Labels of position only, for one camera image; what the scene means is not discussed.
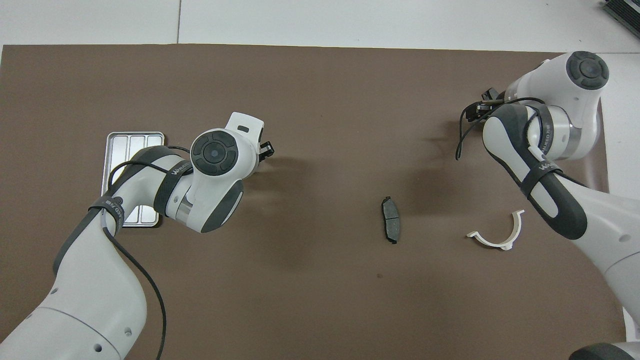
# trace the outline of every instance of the black strap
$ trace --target black strap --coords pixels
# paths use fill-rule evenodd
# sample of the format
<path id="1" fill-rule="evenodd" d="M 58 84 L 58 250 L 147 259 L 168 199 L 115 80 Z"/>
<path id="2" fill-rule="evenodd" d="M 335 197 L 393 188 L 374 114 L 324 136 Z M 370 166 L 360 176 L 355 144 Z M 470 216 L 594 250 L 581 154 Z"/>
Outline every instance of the black strap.
<path id="1" fill-rule="evenodd" d="M 543 176 L 547 175 L 551 171 L 562 172 L 562 169 L 549 160 L 543 160 L 535 164 L 535 166 L 531 168 L 524 179 L 522 179 L 522 184 L 520 184 L 520 191 L 522 191 L 525 197 L 528 198 L 529 194 L 531 194 L 531 190 L 533 190 L 533 187 L 536 186 L 538 181 L 540 181 Z"/>
<path id="2" fill-rule="evenodd" d="M 124 209 L 122 208 L 122 198 L 112 198 L 108 195 L 104 195 L 99 197 L 96 201 L 93 202 L 89 209 L 105 209 L 111 216 L 113 220 L 116 222 L 116 233 L 118 230 L 122 228 L 124 225 Z"/>
<path id="3" fill-rule="evenodd" d="M 159 214 L 166 216 L 166 205 L 169 202 L 169 197 L 178 185 L 178 181 L 183 175 L 186 175 L 193 169 L 193 164 L 189 160 L 182 160 L 175 164 L 169 172 L 166 173 L 158 191 L 156 192 L 156 198 L 154 199 L 154 210 Z"/>
<path id="4" fill-rule="evenodd" d="M 548 107 L 544 105 L 537 108 L 529 106 L 535 109 L 540 117 L 540 143 L 538 147 L 544 155 L 547 155 L 551 150 L 551 143 L 554 141 L 554 119 L 551 117 Z"/>

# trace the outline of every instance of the white plastic clip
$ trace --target white plastic clip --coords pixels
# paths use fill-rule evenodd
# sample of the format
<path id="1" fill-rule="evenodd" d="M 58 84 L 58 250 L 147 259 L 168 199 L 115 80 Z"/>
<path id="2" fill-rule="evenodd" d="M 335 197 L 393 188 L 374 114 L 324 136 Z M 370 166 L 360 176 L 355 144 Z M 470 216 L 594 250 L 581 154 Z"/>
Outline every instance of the white plastic clip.
<path id="1" fill-rule="evenodd" d="M 487 246 L 499 247 L 502 250 L 510 250 L 513 247 L 513 242 L 516 240 L 518 235 L 520 235 L 520 230 L 522 228 L 522 219 L 520 218 L 520 214 L 522 214 L 523 212 L 524 210 L 518 210 L 511 213 L 513 215 L 513 231 L 511 232 L 511 235 L 509 235 L 507 240 L 504 240 L 501 243 L 490 243 L 486 241 L 477 231 L 468 233 L 467 237 L 476 238 L 477 241 L 480 241 Z"/>

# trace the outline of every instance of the black cable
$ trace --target black cable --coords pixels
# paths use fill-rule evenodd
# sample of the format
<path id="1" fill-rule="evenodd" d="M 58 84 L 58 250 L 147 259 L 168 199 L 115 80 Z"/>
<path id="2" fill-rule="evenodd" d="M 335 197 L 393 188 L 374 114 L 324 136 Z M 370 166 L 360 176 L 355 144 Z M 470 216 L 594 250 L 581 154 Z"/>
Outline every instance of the black cable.
<path id="1" fill-rule="evenodd" d="M 572 178 L 571 176 L 569 176 L 569 175 L 565 174 L 565 173 L 564 173 L 564 172 L 562 172 L 562 171 L 554 172 L 554 174 L 559 175 L 559 176 L 562 176 L 563 178 L 565 178 L 565 179 L 567 179 L 567 180 L 569 180 L 569 181 L 573 181 L 574 183 L 576 183 L 576 184 L 578 184 L 578 185 L 580 185 L 580 186 L 584 186 L 585 188 L 589 188 L 589 187 L 588 187 L 588 186 L 586 186 L 585 184 L 583 184 L 583 183 L 581 183 L 580 181 L 578 181 L 578 180 L 576 180 L 576 179 Z"/>
<path id="2" fill-rule="evenodd" d="M 154 168 L 158 171 L 162 171 L 165 174 L 168 173 L 168 170 L 163 169 L 157 165 L 151 164 L 151 163 L 145 163 L 144 161 L 138 161 L 138 160 L 129 160 L 129 161 L 125 161 L 123 163 L 118 164 L 115 168 L 113 168 L 113 170 L 111 170 L 111 172 L 109 173 L 109 180 L 107 181 L 107 189 L 110 190 L 111 187 L 113 186 L 113 175 L 116 173 L 116 171 L 118 171 L 120 168 L 125 167 L 127 165 L 145 165 L 146 167 L 150 167 L 150 168 Z"/>
<path id="3" fill-rule="evenodd" d="M 541 99 L 537 98 L 537 97 L 519 97 L 517 99 L 513 99 L 513 100 L 509 100 L 509 101 L 505 101 L 504 104 L 513 104 L 514 102 L 518 102 L 518 101 L 525 101 L 525 100 L 530 100 L 530 101 L 536 101 L 539 102 L 540 104 L 544 104 L 545 102 L 542 101 Z M 462 121 L 465 117 L 465 114 L 467 112 L 467 109 L 469 108 L 468 106 L 462 110 L 462 113 L 460 113 L 460 131 L 458 133 L 458 146 L 456 148 L 456 160 L 460 160 L 460 158 L 462 157 L 462 142 L 464 141 L 464 139 L 467 137 L 467 135 L 471 132 L 471 130 L 476 127 L 480 122 L 486 120 L 489 118 L 489 116 L 496 110 L 498 110 L 500 108 L 500 106 L 496 106 L 495 108 L 487 111 L 482 117 L 480 117 L 479 119 L 476 119 L 474 121 L 471 122 L 471 125 L 469 125 L 469 128 L 462 133 Z"/>
<path id="4" fill-rule="evenodd" d="M 166 337 L 166 311 L 164 309 L 164 301 L 162 300 L 162 295 L 160 295 L 160 290 L 158 289 L 156 282 L 153 280 L 153 278 L 151 278 L 151 275 L 149 275 L 145 268 L 142 267 L 142 265 L 133 257 L 133 255 L 131 255 L 127 251 L 127 249 L 125 249 L 120 243 L 118 243 L 118 240 L 116 240 L 113 235 L 111 235 L 109 229 L 103 227 L 102 232 L 107 236 L 107 238 L 109 238 L 109 241 L 111 241 L 113 246 L 115 246 L 127 259 L 129 259 L 129 261 L 131 261 L 131 263 L 133 263 L 133 265 L 136 266 L 136 268 L 138 268 L 138 270 L 140 270 L 140 272 L 147 278 L 147 281 L 149 282 L 149 284 L 151 284 L 151 287 L 156 293 L 158 303 L 160 303 L 160 311 L 162 311 L 162 338 L 160 339 L 160 348 L 158 349 L 158 354 L 156 355 L 156 360 L 159 360 L 164 349 L 164 339 Z"/>
<path id="5" fill-rule="evenodd" d="M 186 147 L 182 147 L 182 146 L 176 146 L 176 145 L 169 145 L 167 146 L 169 149 L 178 149 L 178 150 L 182 150 L 184 152 L 186 152 L 187 154 L 191 154 L 191 152 L 189 151 L 189 149 L 187 149 Z"/>
<path id="6" fill-rule="evenodd" d="M 531 123 L 533 122 L 533 119 L 536 118 L 536 116 L 540 116 L 540 112 L 538 111 L 537 108 L 534 108 L 533 106 L 531 106 L 531 108 L 533 109 L 533 115 L 531 115 L 531 117 L 529 118 L 529 120 L 527 120 L 527 124 L 524 127 L 524 133 L 527 134 L 529 133 L 529 126 L 531 126 Z M 542 134 L 542 123 L 540 122 L 540 133 Z"/>

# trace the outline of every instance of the robotic arm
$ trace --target robotic arm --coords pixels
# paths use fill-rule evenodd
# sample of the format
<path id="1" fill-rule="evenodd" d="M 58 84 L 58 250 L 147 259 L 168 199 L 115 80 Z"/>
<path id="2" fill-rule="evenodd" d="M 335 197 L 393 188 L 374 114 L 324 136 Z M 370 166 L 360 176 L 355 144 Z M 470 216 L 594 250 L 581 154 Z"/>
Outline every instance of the robotic arm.
<path id="1" fill-rule="evenodd" d="M 113 236 L 138 205 L 200 233 L 222 226 L 241 200 L 242 179 L 273 154 L 270 143 L 259 144 L 263 126 L 233 113 L 224 129 L 196 138 L 190 160 L 164 146 L 138 152 L 66 240 L 51 291 L 0 344 L 0 359 L 123 359 L 147 302 Z"/>
<path id="2" fill-rule="evenodd" d="M 508 87 L 504 104 L 490 105 L 483 142 L 540 216 L 592 260 L 638 321 L 640 201 L 586 188 L 553 162 L 581 158 L 594 146 L 600 125 L 596 108 L 608 77 L 605 62 L 585 51 L 543 62 Z M 544 104 L 507 103 L 530 97 Z M 590 354 L 600 357 L 584 357 Z M 640 344 L 598 344 L 571 357 L 592 358 L 640 359 Z"/>

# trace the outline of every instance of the black joint cap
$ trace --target black joint cap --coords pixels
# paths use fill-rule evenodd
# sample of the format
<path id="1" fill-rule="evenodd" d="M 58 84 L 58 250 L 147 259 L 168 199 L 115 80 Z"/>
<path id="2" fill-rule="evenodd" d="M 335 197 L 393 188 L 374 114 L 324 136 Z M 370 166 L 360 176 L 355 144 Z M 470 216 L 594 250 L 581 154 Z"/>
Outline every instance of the black joint cap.
<path id="1" fill-rule="evenodd" d="M 569 360 L 634 360 L 634 357 L 616 345 L 597 343 L 574 351 Z"/>
<path id="2" fill-rule="evenodd" d="M 193 166 L 201 173 L 219 176 L 229 172 L 237 161 L 237 144 L 233 135 L 222 130 L 200 136 L 191 148 Z"/>
<path id="3" fill-rule="evenodd" d="M 566 73 L 571 81 L 586 90 L 598 90 L 607 84 L 609 68 L 598 55 L 576 51 L 566 61 Z"/>

